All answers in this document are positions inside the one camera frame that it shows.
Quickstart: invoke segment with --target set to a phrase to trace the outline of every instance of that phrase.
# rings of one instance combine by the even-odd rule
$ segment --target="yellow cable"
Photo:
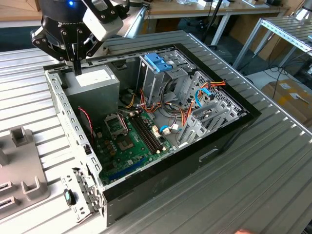
[[[130,107],[132,107],[132,105],[133,105],[133,103],[134,103],[134,100],[135,100],[135,95],[133,94],[133,95],[132,95],[132,100],[131,100],[130,104],[127,105],[127,106],[125,106],[125,108],[129,109]]]

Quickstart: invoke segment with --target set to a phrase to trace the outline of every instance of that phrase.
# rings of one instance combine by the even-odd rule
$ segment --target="connector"
[[[167,128],[164,128],[164,129],[162,130],[162,133],[163,133],[164,135],[169,135],[171,132],[170,132],[170,129],[167,127]]]

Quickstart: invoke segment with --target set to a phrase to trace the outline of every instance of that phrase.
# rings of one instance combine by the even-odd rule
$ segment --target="blue pcie slot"
[[[114,180],[114,179],[118,179],[118,178],[121,178],[121,177],[125,176],[130,171],[138,168],[145,160],[146,160],[146,158],[143,158],[139,162],[136,162],[133,165],[131,165],[130,167],[127,167],[127,168],[123,169],[120,172],[116,172],[115,174],[113,174],[113,175],[108,177],[109,180]]]

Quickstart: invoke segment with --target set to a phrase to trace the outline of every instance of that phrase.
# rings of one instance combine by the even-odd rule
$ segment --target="label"
[[[179,128],[179,125],[178,125],[178,124],[172,125],[172,129],[178,130],[178,128]]]
[[[283,89],[291,89],[291,87],[289,86],[289,84],[286,83],[281,83],[279,84]]]
[[[292,97],[293,97],[293,99],[298,99],[298,97],[297,96],[300,96],[299,94],[297,94],[297,93],[292,93],[292,94],[290,94]]]
[[[76,76],[76,79],[81,87],[96,84],[99,82],[103,82],[106,80],[112,79],[107,72],[102,69],[94,72],[87,72],[84,74],[81,74],[79,76]]]

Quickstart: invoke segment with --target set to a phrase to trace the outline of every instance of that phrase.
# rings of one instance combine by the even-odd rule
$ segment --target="aluminum extrusion table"
[[[38,49],[0,53],[0,135],[33,131],[51,195],[0,220],[3,233],[199,234],[300,233],[312,218],[311,134],[237,71],[183,31],[110,39],[127,52],[182,43],[262,112],[223,155],[104,231],[99,214],[80,225],[67,207],[59,176],[76,164],[53,108]]]
[[[268,29],[268,32],[255,50],[255,54],[257,54],[259,50],[262,49],[268,38],[274,33],[294,45],[290,52],[281,61],[280,66],[283,66],[284,63],[287,62],[287,60],[296,48],[308,53],[309,55],[312,55],[312,42],[308,40],[308,36],[312,35],[312,21],[302,23],[290,16],[264,18],[260,19],[253,29],[252,33],[250,34],[244,47],[240,51],[236,61],[233,64],[234,68],[238,68],[238,66],[242,62],[248,48],[257,36],[257,33],[259,32],[261,26],[266,27]]]

